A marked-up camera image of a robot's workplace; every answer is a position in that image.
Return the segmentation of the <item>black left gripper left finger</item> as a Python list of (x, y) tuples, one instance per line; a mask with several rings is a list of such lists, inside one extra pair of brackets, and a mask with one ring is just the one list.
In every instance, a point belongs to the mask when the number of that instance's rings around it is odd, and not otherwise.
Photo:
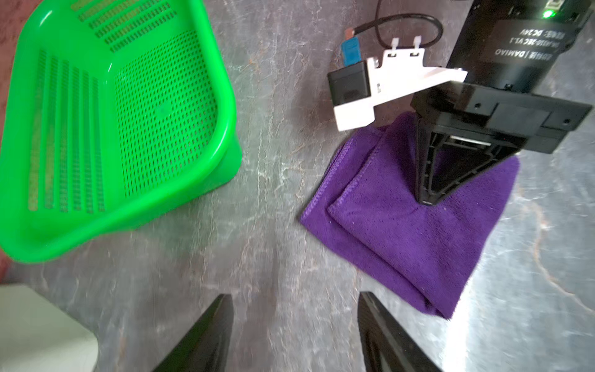
[(233, 320), (232, 296), (220, 294), (155, 370), (226, 370)]

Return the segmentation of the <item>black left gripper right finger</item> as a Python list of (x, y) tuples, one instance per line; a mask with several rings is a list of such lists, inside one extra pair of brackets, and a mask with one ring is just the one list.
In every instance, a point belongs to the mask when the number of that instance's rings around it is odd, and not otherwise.
[(373, 292), (359, 294), (357, 319), (367, 371), (440, 372)]

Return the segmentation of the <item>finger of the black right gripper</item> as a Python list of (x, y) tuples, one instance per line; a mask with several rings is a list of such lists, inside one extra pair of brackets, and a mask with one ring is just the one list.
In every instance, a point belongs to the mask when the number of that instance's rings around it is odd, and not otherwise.
[(416, 201), (436, 206), (464, 184), (521, 149), (521, 140), (478, 126), (415, 117)]

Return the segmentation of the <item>purple dishcloth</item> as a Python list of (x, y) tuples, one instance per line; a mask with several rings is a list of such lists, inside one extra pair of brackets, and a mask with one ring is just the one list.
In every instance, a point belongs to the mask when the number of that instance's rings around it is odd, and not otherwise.
[(334, 156), (301, 224), (418, 311), (450, 319), (520, 168), (512, 157), (437, 206), (417, 203), (415, 115), (364, 127)]

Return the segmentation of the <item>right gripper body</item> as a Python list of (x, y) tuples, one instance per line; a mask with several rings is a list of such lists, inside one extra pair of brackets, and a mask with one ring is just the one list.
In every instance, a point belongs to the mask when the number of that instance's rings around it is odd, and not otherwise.
[(536, 88), (592, 13), (590, 1), (475, 1), (448, 61), (465, 80), (413, 97), (421, 151), (552, 153), (591, 106)]

